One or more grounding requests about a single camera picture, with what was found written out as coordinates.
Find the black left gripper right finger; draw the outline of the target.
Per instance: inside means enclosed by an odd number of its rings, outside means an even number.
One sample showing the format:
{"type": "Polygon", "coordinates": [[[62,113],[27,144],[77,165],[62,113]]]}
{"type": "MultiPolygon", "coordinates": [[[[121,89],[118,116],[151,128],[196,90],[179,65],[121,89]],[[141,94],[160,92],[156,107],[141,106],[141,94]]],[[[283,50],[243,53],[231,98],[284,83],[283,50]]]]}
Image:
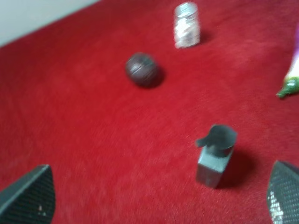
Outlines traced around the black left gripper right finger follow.
{"type": "Polygon", "coordinates": [[[299,222],[299,168],[276,161],[267,189],[267,205],[274,224],[299,222]]]}

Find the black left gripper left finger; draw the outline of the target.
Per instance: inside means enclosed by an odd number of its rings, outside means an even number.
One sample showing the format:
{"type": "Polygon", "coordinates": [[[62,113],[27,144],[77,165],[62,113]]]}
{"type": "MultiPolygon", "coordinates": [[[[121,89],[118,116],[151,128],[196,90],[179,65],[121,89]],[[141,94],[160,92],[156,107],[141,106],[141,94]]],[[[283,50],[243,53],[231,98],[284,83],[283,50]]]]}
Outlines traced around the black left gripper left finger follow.
{"type": "Polygon", "coordinates": [[[50,165],[39,165],[0,192],[2,224],[50,224],[56,193],[50,165]]]}

